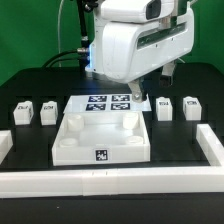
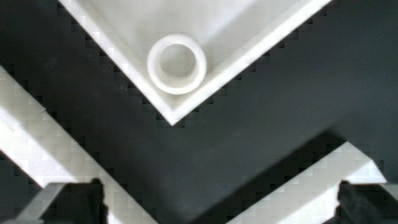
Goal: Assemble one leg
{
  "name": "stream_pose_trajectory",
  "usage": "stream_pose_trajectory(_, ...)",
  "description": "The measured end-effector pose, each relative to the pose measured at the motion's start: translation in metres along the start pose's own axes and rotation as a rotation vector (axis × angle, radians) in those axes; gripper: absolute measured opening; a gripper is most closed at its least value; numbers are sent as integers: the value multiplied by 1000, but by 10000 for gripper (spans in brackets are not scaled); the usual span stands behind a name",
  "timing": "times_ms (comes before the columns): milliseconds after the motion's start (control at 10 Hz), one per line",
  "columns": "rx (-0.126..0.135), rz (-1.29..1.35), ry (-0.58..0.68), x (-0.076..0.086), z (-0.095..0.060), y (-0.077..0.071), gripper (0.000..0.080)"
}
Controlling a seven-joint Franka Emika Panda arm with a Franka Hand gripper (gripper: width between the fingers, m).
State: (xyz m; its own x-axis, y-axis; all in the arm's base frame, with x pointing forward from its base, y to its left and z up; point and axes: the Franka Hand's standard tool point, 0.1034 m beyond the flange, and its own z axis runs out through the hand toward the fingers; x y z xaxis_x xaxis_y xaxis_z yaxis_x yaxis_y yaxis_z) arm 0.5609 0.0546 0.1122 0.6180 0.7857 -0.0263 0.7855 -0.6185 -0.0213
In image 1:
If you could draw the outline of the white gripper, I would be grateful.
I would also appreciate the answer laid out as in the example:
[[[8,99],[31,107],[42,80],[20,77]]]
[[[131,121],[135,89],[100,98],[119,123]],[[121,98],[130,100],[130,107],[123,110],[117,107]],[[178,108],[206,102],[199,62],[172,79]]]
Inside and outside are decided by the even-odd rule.
[[[158,26],[158,22],[109,22],[103,30],[103,72],[114,81],[130,82],[134,101],[145,100],[142,81],[137,78],[164,65],[160,85],[171,86],[176,69],[174,60],[193,47],[194,14],[190,7],[177,18],[176,26],[164,30],[159,30]]]

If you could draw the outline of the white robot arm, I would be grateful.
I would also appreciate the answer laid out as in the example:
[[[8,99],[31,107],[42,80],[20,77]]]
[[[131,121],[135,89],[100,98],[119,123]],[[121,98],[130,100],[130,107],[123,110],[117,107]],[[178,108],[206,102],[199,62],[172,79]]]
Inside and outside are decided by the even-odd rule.
[[[142,77],[160,68],[172,80],[176,60],[194,43],[190,0],[96,0],[93,42],[86,72],[129,86],[132,99],[146,99]]]

